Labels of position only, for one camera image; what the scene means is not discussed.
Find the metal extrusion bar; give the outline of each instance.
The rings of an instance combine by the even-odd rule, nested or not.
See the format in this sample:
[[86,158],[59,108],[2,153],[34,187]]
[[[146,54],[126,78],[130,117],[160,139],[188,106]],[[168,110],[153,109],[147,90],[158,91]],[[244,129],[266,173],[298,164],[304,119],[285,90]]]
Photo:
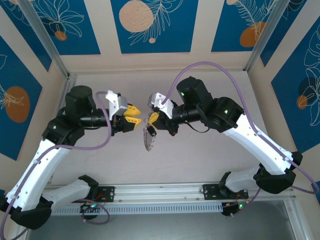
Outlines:
[[76,74],[70,74],[68,80],[65,82],[64,89],[60,98],[59,108],[62,109],[66,104],[66,94],[76,85],[78,76]]
[[248,62],[246,63],[244,70],[250,73],[251,69],[259,59],[262,51],[264,50],[267,42],[269,41],[272,33],[274,32],[279,20],[282,17],[283,12],[286,10],[288,4],[290,3],[290,0],[281,0],[277,1],[274,9],[272,10],[266,25],[263,28],[262,33],[260,34],[260,37],[256,41],[256,44],[252,50],[252,53],[249,57]]
[[68,70],[62,61],[59,52],[54,45],[52,39],[50,38],[45,26],[42,24],[36,10],[32,6],[32,3],[29,0],[16,0],[22,13],[28,20],[30,26],[35,32],[36,36],[39,38],[44,49],[49,54],[52,61],[56,64],[59,71],[65,76],[65,79],[68,78]]
[[298,200],[285,200],[284,205],[288,214],[291,227],[296,239],[313,240],[315,239],[309,225],[306,222]]
[[[115,187],[113,204],[182,204],[182,203],[226,203],[234,199],[205,200],[201,192],[204,183],[164,183],[164,184],[118,184]],[[49,186],[50,191],[61,186]],[[249,189],[249,198],[252,198],[257,189]],[[277,201],[296,199],[293,189],[289,188],[277,195],[261,191],[256,201]]]

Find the white leaf drawing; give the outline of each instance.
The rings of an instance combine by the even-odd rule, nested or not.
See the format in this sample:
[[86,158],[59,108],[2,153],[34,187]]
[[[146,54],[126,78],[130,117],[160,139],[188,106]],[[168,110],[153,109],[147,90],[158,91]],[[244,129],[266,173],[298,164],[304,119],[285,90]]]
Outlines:
[[285,18],[285,20],[288,19],[288,15],[289,15],[289,12],[296,12],[298,11],[301,6],[302,6],[302,3],[304,2],[305,0],[300,0],[299,2],[293,2],[293,1],[290,1],[288,6],[286,7],[286,9],[284,10],[282,16]]
[[233,5],[238,9],[240,17],[245,19],[246,24],[254,29],[257,40],[262,32],[262,22],[270,15],[278,0],[264,0],[258,8],[256,0],[236,0]]
[[[129,39],[132,39],[130,46],[134,45],[139,41],[155,41],[162,32],[166,30],[166,27],[170,27],[170,13],[173,13],[177,10],[182,4],[184,0],[139,0],[141,3],[144,3],[147,8],[140,10],[141,12],[136,12],[138,15],[143,15],[147,11],[151,11],[153,15],[153,21],[150,27],[143,31],[132,31]],[[139,22],[139,28],[143,25],[147,25],[148,23]]]
[[[18,5],[8,0],[1,0],[5,6],[11,11],[12,15],[29,26],[24,14]],[[49,34],[54,35],[57,31],[61,33],[70,33],[82,37],[83,33],[77,24],[84,21],[85,16],[75,11],[69,10],[69,0],[33,0],[31,1],[33,8],[45,26]]]
[[[5,66],[7,57],[0,54],[0,70]],[[0,84],[0,109],[3,109],[6,105],[10,106],[11,103],[23,106],[24,104],[21,102],[23,99],[24,97],[17,98],[8,94]]]
[[310,107],[310,126],[320,123],[320,25],[312,34],[304,57],[304,65],[307,67],[305,74],[308,77],[308,86],[303,91],[302,102],[298,107]]

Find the black cable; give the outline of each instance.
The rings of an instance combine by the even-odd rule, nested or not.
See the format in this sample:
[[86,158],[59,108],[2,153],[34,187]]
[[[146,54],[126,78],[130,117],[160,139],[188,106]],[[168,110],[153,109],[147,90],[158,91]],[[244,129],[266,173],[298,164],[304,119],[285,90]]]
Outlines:
[[101,128],[100,126],[97,126],[97,127],[85,127],[84,130],[97,130]]
[[197,103],[197,104],[195,105],[195,108],[196,108],[196,110],[198,111],[199,115],[200,115],[204,120],[208,121],[208,118],[207,118],[205,112],[204,112],[204,111],[202,110],[202,108],[200,107],[200,103]]
[[191,124],[189,122],[186,121],[185,124],[187,124],[192,130],[194,130],[194,131],[196,131],[196,132],[198,132],[200,134],[207,133],[210,130],[210,128],[208,127],[208,129],[205,130],[205,131],[199,131],[199,130],[195,129],[193,126],[191,126]]

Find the floral line drawing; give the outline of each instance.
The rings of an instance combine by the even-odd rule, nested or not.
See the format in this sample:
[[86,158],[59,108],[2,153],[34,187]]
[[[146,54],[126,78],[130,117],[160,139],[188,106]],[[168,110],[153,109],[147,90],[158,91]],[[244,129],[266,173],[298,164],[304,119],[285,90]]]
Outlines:
[[248,25],[248,28],[243,31],[240,37],[240,43],[243,47],[253,47],[256,44],[266,24],[265,20],[274,9],[277,1],[264,0],[263,5],[258,8],[256,0],[226,0],[228,5],[237,7],[240,17]]
[[[6,64],[6,59],[8,56],[0,54],[0,61],[2,62],[2,64],[0,63],[0,70],[4,67],[4,65]],[[23,102],[21,102],[24,99],[24,97],[20,97],[20,98],[16,98],[10,94],[8,94],[3,87],[0,84],[0,109],[3,109],[6,105],[10,106],[10,104],[17,104],[20,106],[23,106]]]
[[119,11],[122,26],[131,33],[130,46],[139,41],[153,44],[170,27],[169,14],[176,11],[184,0],[174,6],[177,0],[130,0]]
[[286,9],[284,10],[283,14],[282,14],[282,17],[285,18],[285,20],[288,19],[288,15],[289,15],[289,12],[296,12],[298,11],[302,4],[304,3],[305,0],[291,0],[288,4],[288,6],[286,7]]
[[30,26],[28,20],[26,19],[25,15],[22,13],[20,7],[18,6],[15,0],[1,0],[3,4],[11,11],[12,15],[22,21],[24,24]]
[[304,57],[305,73],[307,75],[307,87],[297,99],[300,109],[310,107],[310,126],[314,127],[320,123],[320,25],[313,33],[308,49]]
[[[2,2],[7,3],[5,5],[17,19],[29,26],[18,5],[9,0]],[[69,0],[32,0],[31,4],[49,35],[60,41],[67,39],[67,33],[82,37],[83,33],[77,24],[83,22],[85,16],[69,10]]]

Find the white backdrop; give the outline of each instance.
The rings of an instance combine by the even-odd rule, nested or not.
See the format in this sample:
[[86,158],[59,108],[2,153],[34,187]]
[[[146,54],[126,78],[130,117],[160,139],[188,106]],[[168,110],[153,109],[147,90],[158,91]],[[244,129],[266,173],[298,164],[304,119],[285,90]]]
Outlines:
[[[178,71],[126,72],[80,75],[77,85],[87,85],[93,92],[112,90],[120,92],[129,103],[143,111],[145,118],[152,92],[167,94]],[[245,71],[233,71],[251,115],[259,128],[264,123]],[[214,98],[227,96],[240,103],[229,78],[220,71],[190,71],[183,77],[202,79]],[[182,100],[174,91],[171,99]],[[197,133],[181,126],[176,136],[158,131],[154,147],[147,152],[143,143],[143,125],[128,133],[117,133],[110,143],[96,151],[72,150],[53,175],[53,185],[73,182],[87,174],[100,184],[147,184],[219,181],[227,171],[242,170],[259,162],[241,145],[217,131]],[[199,130],[201,124],[193,124]],[[106,129],[87,131],[78,146],[96,146],[107,136]]]

